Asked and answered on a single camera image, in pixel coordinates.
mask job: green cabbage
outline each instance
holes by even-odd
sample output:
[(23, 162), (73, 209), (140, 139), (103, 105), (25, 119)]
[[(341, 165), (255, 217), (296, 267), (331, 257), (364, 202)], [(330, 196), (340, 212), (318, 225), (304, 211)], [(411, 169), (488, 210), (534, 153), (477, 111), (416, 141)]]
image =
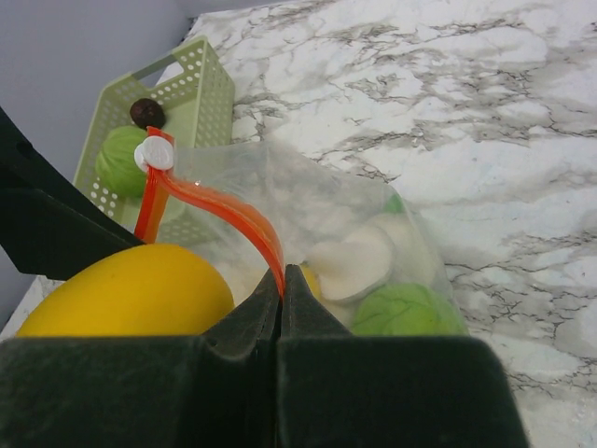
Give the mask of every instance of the green cabbage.
[(146, 131), (121, 126), (110, 132), (95, 159), (95, 172), (113, 193), (124, 197), (143, 196), (146, 174), (134, 161), (135, 149), (146, 139)]
[(414, 283), (386, 285), (366, 296), (356, 311), (352, 331), (359, 336), (468, 334), (451, 303)]

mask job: plastic bag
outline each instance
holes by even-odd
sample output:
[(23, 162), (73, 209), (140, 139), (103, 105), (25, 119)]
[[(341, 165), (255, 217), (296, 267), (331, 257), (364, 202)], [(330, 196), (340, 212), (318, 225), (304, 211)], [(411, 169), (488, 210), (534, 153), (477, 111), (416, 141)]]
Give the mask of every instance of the plastic bag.
[[(161, 214), (166, 200), (173, 216)], [(150, 218), (156, 202), (160, 212)], [(153, 180), (150, 170), (139, 222), (154, 222), (154, 234), (159, 222), (158, 241), (210, 261), (237, 304), (268, 267), (283, 293), (284, 266), (292, 263), (355, 334), (466, 334), (443, 263), (394, 189), (283, 145), (177, 148), (172, 170)]]

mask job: white marble surface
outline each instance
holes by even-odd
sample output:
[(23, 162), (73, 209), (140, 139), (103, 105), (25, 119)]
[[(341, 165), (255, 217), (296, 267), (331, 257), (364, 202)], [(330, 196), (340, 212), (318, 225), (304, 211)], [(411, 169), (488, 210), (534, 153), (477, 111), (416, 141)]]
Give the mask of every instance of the white marble surface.
[(234, 140), (392, 182), (533, 446), (597, 446), (597, 2), (326, 0), (206, 14), (197, 34), (236, 82)]

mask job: white cap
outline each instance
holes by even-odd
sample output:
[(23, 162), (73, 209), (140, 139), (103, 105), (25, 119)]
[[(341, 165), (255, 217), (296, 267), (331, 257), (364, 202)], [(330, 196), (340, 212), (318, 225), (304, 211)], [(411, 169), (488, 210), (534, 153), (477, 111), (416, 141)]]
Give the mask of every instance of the white cap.
[(152, 135), (136, 148), (134, 161), (145, 173), (148, 165), (162, 171), (169, 170), (174, 166), (174, 147), (165, 138)]

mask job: green ball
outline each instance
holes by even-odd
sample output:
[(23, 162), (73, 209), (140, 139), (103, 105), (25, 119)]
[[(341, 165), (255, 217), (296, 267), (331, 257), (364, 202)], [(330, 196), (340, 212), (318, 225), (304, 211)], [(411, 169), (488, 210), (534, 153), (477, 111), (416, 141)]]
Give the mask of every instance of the green ball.
[(143, 196), (146, 174), (134, 161), (134, 151), (146, 139), (146, 132), (134, 126), (112, 130), (95, 159), (95, 172), (111, 192), (124, 197)]
[(358, 336), (466, 335), (460, 312), (434, 290), (386, 285), (365, 297), (354, 317)]

